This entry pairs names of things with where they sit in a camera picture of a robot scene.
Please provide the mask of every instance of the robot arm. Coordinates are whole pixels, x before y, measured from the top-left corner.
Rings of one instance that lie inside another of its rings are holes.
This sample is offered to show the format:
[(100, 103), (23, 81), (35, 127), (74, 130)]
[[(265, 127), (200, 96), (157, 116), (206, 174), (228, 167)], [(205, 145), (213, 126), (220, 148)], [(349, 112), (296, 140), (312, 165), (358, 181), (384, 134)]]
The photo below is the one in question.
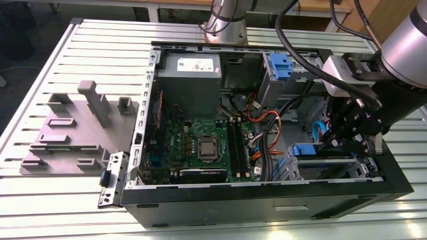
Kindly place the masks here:
[(246, 12), (277, 13), (292, 4), (292, 0), (213, 0), (210, 17), (200, 29), (205, 42), (217, 44), (245, 44)]
[(425, 53), (427, 0), (421, 0), (381, 50), (328, 58), (321, 70), (364, 89), (380, 101), (381, 108), (370, 110), (357, 104), (346, 92), (324, 82), (330, 95), (325, 111), (329, 128), (320, 139), (324, 146), (333, 145), (361, 155), (380, 152), (380, 134), (427, 103)]

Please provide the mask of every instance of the motherboard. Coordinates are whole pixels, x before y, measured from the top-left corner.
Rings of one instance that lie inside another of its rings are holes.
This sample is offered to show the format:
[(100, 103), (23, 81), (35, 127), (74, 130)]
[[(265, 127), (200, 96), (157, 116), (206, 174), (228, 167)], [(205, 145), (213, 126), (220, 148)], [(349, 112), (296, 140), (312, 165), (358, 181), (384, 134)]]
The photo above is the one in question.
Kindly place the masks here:
[(224, 119), (166, 121), (162, 151), (148, 153), (144, 184), (253, 182), (250, 122)]

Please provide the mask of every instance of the black cable hose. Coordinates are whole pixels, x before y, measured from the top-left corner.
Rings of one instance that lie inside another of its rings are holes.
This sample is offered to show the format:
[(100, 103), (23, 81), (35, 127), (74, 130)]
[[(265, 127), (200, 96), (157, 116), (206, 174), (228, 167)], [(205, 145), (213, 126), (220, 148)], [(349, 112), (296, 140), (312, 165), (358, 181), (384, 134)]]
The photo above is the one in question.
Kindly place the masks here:
[(274, 20), (274, 31), (277, 34), (277, 37), (280, 39), (280, 42), (288, 52), (288, 54), (293, 57), (296, 62), (301, 65), (304, 69), (306, 69), (308, 72), (310, 72), (317, 78), (322, 79), (325, 82), (344, 90), (349, 96), (362, 100), (362, 102), (373, 109), (377, 110), (381, 107), (381, 104), (377, 102), (376, 98), (370, 97), (364, 91), (361, 91), (358, 88), (354, 86), (349, 85), (344, 81), (338, 80), (336, 77), (321, 71), (318, 68), (316, 68), (298, 54), (298, 52), (294, 50), (292, 47), (285, 34), (281, 30), (281, 21), (282, 21), (282, 16), (293, 6), (297, 0), (293, 0), (293, 3), (289, 4), (289, 6), (280, 12), (277, 15), (277, 18)]
[(289, 101), (286, 101), (286, 103), (282, 105), (282, 107), (278, 110), (278, 116), (281, 117), (282, 114), (285, 114), (286, 110), (289, 110), (292, 108), (292, 106), (302, 99), (308, 98), (308, 97), (328, 97), (328, 93), (325, 92), (309, 92), (305, 93), (302, 95), (298, 95), (296, 97), (293, 97)]
[(361, 9), (361, 6), (360, 6), (360, 1), (358, 0), (353, 0), (353, 5), (354, 5), (354, 9), (357, 10), (357, 13), (358, 13), (358, 16), (361, 18), (364, 26), (370, 25), (369, 21), (368, 21), (368, 18), (366, 18), (366, 15), (362, 12), (362, 9)]
[(338, 20), (336, 19), (336, 14), (334, 14), (333, 0), (329, 0), (329, 9), (330, 9), (332, 21), (333, 21), (336, 27), (337, 27), (340, 30), (342, 30), (344, 32), (346, 32), (346, 33), (349, 33), (349, 34), (352, 34), (352, 35), (354, 35), (354, 36), (357, 36), (357, 37), (360, 37), (360, 38), (362, 38), (362, 39), (365, 39), (365, 40), (372, 41), (372, 38), (370, 38), (368, 35), (365, 35), (365, 34), (362, 34), (362, 33), (360, 33), (360, 32), (356, 32), (354, 30), (350, 30), (349, 28), (344, 27), (344, 26), (338, 23)]
[(236, 14), (236, 11), (237, 11), (237, 7), (238, 7), (238, 0), (234, 1), (234, 7), (233, 7), (233, 12), (232, 12), (232, 16), (228, 20), (228, 22), (225, 23), (224, 27), (220, 29), (220, 30), (216, 30), (216, 31), (208, 31), (204, 29), (204, 27), (201, 26), (201, 24), (198, 24), (198, 28), (201, 29), (202, 32), (205, 32), (206, 34), (217, 34), (220, 33), (221, 31), (224, 31), (224, 29), (228, 27), (228, 25), (232, 23), (232, 20), (233, 20), (233, 17), (234, 17), (234, 14)]

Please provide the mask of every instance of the aluminum profile table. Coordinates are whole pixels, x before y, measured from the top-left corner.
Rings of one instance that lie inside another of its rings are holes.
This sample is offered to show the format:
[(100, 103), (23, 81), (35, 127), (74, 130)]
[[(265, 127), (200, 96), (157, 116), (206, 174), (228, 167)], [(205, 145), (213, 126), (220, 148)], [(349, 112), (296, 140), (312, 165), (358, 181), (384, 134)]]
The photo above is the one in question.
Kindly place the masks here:
[[(285, 31), (301, 48), (333, 54), (368, 53), (372, 45), (341, 33)], [(248, 28), (250, 45), (280, 46), (272, 29)], [(427, 238), (427, 122), (422, 111), (397, 122), (384, 136), (414, 192), (338, 218), (289, 222), (142, 228), (125, 209), (97, 209), (97, 176), (23, 176), (19, 160), (50, 109), (50, 93), (81, 100), (81, 80), (97, 83), (108, 100), (134, 100), (142, 92), (150, 41), (202, 42), (196, 25), (74, 21), (58, 41), (0, 138), (0, 238), (92, 236), (121, 239), (422, 239)]]

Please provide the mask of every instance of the metal bracket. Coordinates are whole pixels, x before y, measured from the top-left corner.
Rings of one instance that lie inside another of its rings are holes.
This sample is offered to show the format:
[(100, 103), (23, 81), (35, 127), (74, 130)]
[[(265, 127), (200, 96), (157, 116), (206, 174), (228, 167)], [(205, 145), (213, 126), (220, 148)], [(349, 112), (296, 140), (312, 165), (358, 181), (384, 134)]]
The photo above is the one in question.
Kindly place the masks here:
[(109, 156), (109, 162), (104, 169), (98, 184), (102, 187), (98, 195), (97, 208), (122, 208), (120, 205), (122, 188), (125, 185), (129, 154), (120, 151)]

